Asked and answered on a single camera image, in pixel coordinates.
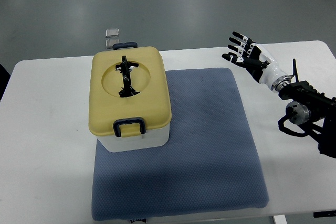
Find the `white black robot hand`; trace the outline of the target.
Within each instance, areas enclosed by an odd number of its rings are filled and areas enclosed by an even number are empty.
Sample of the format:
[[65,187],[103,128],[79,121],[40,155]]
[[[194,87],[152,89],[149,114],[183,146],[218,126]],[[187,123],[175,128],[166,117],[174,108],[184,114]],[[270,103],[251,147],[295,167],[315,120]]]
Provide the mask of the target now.
[[246,69],[255,81],[265,84],[274,93],[291,83],[293,76],[282,71],[277,60],[261,44],[236,31],[232,34],[230,51],[222,54],[222,58]]

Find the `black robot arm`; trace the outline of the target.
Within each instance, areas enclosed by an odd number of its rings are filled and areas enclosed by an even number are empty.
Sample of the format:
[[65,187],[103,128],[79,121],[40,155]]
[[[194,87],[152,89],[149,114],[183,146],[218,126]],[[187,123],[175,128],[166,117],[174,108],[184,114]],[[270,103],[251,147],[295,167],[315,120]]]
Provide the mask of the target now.
[[295,59],[292,76],[294,83],[277,88],[282,100],[292,100],[278,121],[279,130],[296,137],[310,136],[318,143],[320,154],[335,158],[335,97],[330,99],[308,81],[299,81]]

